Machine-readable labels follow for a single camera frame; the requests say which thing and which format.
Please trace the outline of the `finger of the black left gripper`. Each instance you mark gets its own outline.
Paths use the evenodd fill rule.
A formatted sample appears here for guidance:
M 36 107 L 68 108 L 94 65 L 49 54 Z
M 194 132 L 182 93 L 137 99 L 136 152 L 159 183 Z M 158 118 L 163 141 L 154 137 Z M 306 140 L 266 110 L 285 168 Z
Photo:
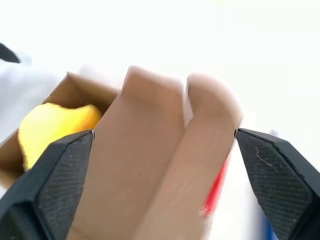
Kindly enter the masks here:
M 20 64 L 21 59 L 6 45 L 0 42 L 0 60 L 9 63 Z

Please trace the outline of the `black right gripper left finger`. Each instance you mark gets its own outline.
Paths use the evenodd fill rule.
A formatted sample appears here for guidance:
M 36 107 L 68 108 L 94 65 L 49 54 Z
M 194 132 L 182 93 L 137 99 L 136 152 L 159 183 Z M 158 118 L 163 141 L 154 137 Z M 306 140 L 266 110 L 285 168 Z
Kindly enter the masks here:
M 66 240 L 86 179 L 93 130 L 51 143 L 0 199 L 0 240 Z

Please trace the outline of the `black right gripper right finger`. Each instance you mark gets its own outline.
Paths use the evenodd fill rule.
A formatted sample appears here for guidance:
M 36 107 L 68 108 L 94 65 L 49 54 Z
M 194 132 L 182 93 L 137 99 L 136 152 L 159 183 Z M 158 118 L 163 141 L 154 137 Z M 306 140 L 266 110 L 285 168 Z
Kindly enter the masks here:
M 320 240 L 320 172 L 284 139 L 245 128 L 234 136 L 278 240 Z

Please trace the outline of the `yellow soft item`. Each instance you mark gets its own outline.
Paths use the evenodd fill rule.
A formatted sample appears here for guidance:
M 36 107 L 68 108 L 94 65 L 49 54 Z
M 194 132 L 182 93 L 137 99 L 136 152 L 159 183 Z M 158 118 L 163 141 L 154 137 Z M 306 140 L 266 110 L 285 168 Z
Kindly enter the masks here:
M 36 106 L 18 128 L 23 169 L 31 169 L 51 143 L 71 134 L 94 129 L 101 117 L 101 111 L 92 104 L 78 108 L 66 108 L 54 103 Z

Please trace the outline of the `red tape strip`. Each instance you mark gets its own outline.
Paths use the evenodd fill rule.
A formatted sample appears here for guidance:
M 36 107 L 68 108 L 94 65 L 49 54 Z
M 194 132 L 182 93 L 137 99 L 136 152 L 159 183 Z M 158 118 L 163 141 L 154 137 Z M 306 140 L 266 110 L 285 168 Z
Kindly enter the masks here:
M 226 159 L 215 178 L 211 189 L 207 195 L 207 198 L 204 201 L 200 214 L 206 218 L 212 216 L 215 212 L 217 204 L 219 202 L 219 198 L 221 195 L 221 190 L 224 185 L 226 172 L 228 169 L 229 161 L 230 161 L 231 150 L 228 152 Z

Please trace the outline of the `brown cardboard box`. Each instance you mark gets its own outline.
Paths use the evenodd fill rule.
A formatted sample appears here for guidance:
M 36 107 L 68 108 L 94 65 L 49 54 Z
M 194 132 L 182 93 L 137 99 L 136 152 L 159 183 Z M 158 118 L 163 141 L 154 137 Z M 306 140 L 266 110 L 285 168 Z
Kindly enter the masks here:
M 132 66 L 120 90 L 68 73 L 37 106 L 46 103 L 102 113 L 86 130 L 95 138 L 66 240 L 208 239 L 200 212 L 242 118 L 223 84 L 191 74 L 183 85 Z M 0 145 L 0 199 L 28 171 L 18 142 L 25 116 Z

